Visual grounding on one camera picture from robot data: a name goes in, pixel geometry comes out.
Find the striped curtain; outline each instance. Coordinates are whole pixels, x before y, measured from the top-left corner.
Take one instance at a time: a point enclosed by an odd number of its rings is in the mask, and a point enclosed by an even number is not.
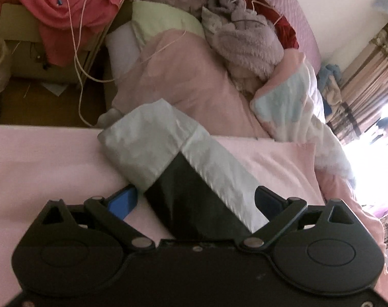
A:
[[[344,71],[343,103],[328,125],[342,144],[358,139],[388,103],[388,23]]]

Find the nightstand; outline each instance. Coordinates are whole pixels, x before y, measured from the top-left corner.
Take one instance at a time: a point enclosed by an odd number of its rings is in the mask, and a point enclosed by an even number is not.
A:
[[[83,69],[89,73],[109,25],[78,52]],[[74,62],[66,67],[49,65],[38,30],[38,20],[23,6],[5,3],[0,15],[0,38],[13,52],[12,76],[39,79],[48,83],[78,83]],[[84,84],[86,76],[82,75]]]

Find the white cable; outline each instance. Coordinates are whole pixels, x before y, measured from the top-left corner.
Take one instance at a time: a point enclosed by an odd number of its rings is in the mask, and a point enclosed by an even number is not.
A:
[[[80,119],[83,121],[84,124],[86,124],[87,126],[89,127],[93,127],[89,122],[87,122],[83,116],[82,116],[82,113],[81,113],[81,105],[82,105],[82,98],[83,98],[83,82],[82,82],[82,78],[80,76],[80,73],[79,73],[79,70],[77,69],[77,65],[76,65],[76,61],[79,60],[77,58],[77,49],[80,45],[80,39],[81,39],[81,29],[82,29],[82,21],[83,21],[83,14],[84,14],[84,11],[85,11],[85,7],[86,7],[86,2],[87,0],[84,1],[83,3],[83,9],[82,9],[82,14],[81,14],[81,18],[80,18],[80,29],[79,29],[79,42],[78,42],[78,45],[76,46],[76,41],[75,41],[75,38],[74,38],[74,31],[73,31],[73,22],[72,22],[72,12],[70,10],[70,3],[69,3],[69,0],[66,0],[67,4],[68,4],[68,10],[69,10],[69,20],[70,20],[70,30],[72,32],[72,40],[73,40],[73,48],[74,48],[74,68],[76,70],[76,74],[77,74],[77,77],[79,79],[79,83],[80,83],[80,87],[81,87],[81,91],[80,91],[80,97],[79,97],[79,106],[78,106],[78,113],[79,113],[79,117]]]
[[[280,14],[274,7],[272,7],[272,6],[268,5],[268,4],[259,2],[259,1],[257,1],[257,0],[252,0],[252,1],[251,1],[252,8],[254,9],[254,11],[255,11],[254,2],[257,3],[257,4],[260,4],[261,6],[264,6],[264,7],[266,7],[266,8],[272,9],[274,12],[276,12],[278,15],[280,15],[279,18],[276,20],[276,22],[273,24],[273,26],[276,26],[276,24],[278,24],[278,22],[282,19],[283,14]]]
[[[12,51],[12,53],[11,53],[11,55],[13,55],[14,54],[14,52],[16,51],[16,49],[17,49],[17,47],[19,46],[19,44],[20,44],[21,42],[18,42],[17,44],[16,44],[16,46],[15,46],[15,48],[13,49],[13,51]]]
[[[83,15],[84,15],[84,12],[85,12],[85,8],[86,8],[86,2],[87,0],[84,1],[83,3],[83,8],[82,8],[82,13],[81,13],[81,16],[80,16],[80,24],[79,24],[79,41],[76,45],[76,40],[74,38],[74,30],[73,30],[73,21],[72,21],[72,12],[70,10],[70,3],[69,3],[69,0],[66,0],[66,2],[68,3],[68,10],[69,10],[69,21],[70,21],[70,30],[72,32],[72,40],[73,40],[73,48],[74,48],[74,68],[76,70],[76,74],[77,74],[77,77],[79,79],[79,83],[80,83],[80,86],[81,86],[81,91],[80,91],[80,97],[79,97],[79,107],[78,107],[78,113],[79,113],[79,117],[80,119],[83,121],[84,124],[86,124],[87,126],[89,127],[93,127],[89,122],[87,122],[83,116],[82,116],[82,113],[81,113],[81,104],[82,104],[82,98],[83,98],[83,82],[82,82],[82,77],[80,76],[80,73],[79,73],[79,70],[78,70],[78,67],[80,67],[80,70],[89,78],[89,79],[92,79],[93,81],[95,82],[99,82],[99,83],[109,83],[109,82],[113,82],[113,81],[116,81],[117,79],[112,79],[112,80],[98,80],[98,79],[95,79],[94,77],[90,76],[86,71],[84,71],[84,69],[82,68],[81,66],[81,63],[79,61],[79,58],[77,56],[77,51],[80,47],[80,42],[81,42],[81,36],[82,36],[82,25],[83,25]],[[163,48],[161,48],[160,50],[154,52],[152,55],[150,55],[148,58],[146,58],[145,60],[141,61],[140,64],[148,61],[149,59],[151,59],[155,54],[161,52],[162,50],[166,49],[168,46],[170,46],[171,44],[175,43],[177,40],[179,40],[180,38],[182,38],[186,33],[186,30],[183,32],[183,34],[181,36],[179,36],[177,39],[173,40],[172,42],[168,43],[166,46],[164,46]]]

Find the blue tab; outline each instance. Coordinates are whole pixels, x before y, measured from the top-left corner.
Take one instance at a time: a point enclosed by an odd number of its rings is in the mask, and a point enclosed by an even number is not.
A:
[[[117,218],[123,220],[137,205],[137,189],[132,186],[117,192],[107,205],[107,209]]]

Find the fluffy gray blanket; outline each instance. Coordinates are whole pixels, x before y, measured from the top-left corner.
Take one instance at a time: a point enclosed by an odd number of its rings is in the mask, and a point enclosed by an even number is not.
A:
[[[283,58],[274,26],[244,0],[207,0],[202,24],[208,43],[224,59],[240,91],[254,94]]]

